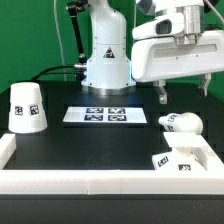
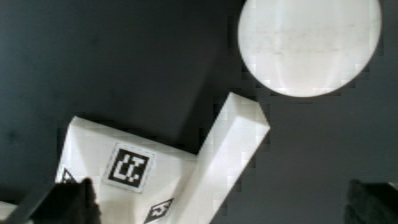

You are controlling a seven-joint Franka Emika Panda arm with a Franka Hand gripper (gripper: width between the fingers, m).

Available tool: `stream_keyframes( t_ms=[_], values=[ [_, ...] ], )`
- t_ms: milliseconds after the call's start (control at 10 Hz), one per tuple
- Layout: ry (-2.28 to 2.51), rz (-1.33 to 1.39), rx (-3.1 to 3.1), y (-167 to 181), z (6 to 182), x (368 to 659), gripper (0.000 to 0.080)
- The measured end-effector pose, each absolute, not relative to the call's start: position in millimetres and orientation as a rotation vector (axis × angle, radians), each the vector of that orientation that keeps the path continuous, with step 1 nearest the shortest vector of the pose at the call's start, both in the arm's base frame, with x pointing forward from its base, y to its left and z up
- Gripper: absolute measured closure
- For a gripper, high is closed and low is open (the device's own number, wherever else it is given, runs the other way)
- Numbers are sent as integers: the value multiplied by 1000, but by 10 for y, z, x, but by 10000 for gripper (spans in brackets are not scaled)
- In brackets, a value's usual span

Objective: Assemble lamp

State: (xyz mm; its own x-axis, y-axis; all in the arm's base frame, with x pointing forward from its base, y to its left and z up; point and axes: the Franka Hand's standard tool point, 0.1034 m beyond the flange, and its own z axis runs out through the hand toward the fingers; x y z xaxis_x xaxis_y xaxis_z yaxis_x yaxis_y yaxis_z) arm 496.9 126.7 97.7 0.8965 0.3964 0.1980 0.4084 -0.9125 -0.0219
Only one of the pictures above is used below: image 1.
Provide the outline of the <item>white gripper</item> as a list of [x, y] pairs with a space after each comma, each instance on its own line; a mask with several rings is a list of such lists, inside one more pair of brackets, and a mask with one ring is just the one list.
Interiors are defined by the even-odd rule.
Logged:
[[206, 97], [210, 73], [224, 71], [224, 31], [205, 31], [196, 44], [180, 45], [177, 38], [184, 28], [184, 15], [175, 13], [159, 16], [132, 31], [133, 78], [137, 82], [155, 81], [153, 86], [161, 104], [168, 101], [165, 80], [201, 75], [199, 96]]

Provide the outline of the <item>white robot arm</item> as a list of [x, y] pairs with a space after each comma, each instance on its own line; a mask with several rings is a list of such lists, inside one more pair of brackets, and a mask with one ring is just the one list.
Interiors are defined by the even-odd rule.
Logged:
[[199, 75], [207, 93], [214, 72], [224, 71], [224, 31], [203, 29], [203, 0], [135, 0], [154, 19], [132, 31], [135, 43], [126, 55], [126, 20], [108, 0], [87, 0], [92, 21], [92, 55], [85, 90], [117, 95], [151, 82], [167, 102], [166, 81]]

